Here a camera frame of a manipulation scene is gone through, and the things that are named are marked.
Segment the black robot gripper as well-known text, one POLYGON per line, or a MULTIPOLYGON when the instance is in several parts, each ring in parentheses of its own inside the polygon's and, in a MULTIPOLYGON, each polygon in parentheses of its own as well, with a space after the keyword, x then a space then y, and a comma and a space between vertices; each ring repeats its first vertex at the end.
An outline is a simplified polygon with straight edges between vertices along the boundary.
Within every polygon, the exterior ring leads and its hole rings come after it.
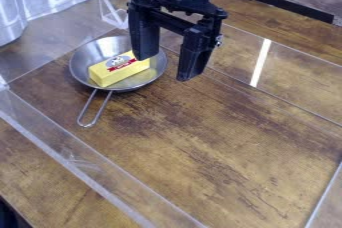
POLYGON ((162 28, 181 34, 177 79, 189 81, 204 73, 214 48, 222 44, 226 18, 228 12, 210 0, 131 0, 129 26, 137 59, 158 54, 162 28))

